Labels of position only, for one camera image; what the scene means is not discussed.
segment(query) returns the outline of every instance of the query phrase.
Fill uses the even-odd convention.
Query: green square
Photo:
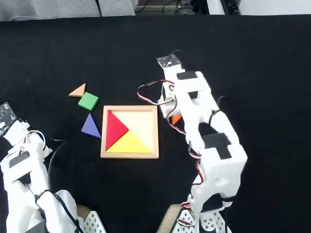
[[[93,111],[95,105],[97,104],[99,98],[95,95],[92,95],[88,92],[85,92],[82,98],[80,99],[78,105],[80,107],[86,108],[89,111]]]

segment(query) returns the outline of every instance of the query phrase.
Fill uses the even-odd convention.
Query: red triangle
[[[107,117],[107,134],[106,134],[106,150],[108,150],[116,141],[118,141],[128,128],[108,110]]]

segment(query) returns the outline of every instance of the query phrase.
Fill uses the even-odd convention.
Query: wooden puzzle frame
[[[129,111],[129,112],[152,112],[153,123],[153,151],[152,153],[109,153],[106,148],[106,125],[108,111]],[[101,158],[122,158],[122,159],[157,159],[159,158],[159,140],[158,140],[158,123],[157,123],[157,107],[152,105],[121,105],[121,106],[104,106],[103,113],[103,130],[102,130],[102,149]]]

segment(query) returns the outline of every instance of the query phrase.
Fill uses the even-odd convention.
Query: yellow triangle
[[[82,86],[75,89],[73,92],[69,94],[71,97],[82,97],[84,95],[84,92],[86,90],[86,84],[83,84]]]
[[[123,135],[106,152],[151,153],[151,151],[131,131],[128,131],[125,135]]]

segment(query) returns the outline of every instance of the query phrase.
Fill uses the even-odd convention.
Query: blue triangle
[[[88,117],[86,119],[86,122],[84,123],[84,126],[83,126],[81,132],[86,133],[86,134],[91,135],[91,136],[96,137],[96,138],[102,138],[98,129],[97,129],[97,126],[94,122],[94,119],[93,119],[91,113],[88,114]]]

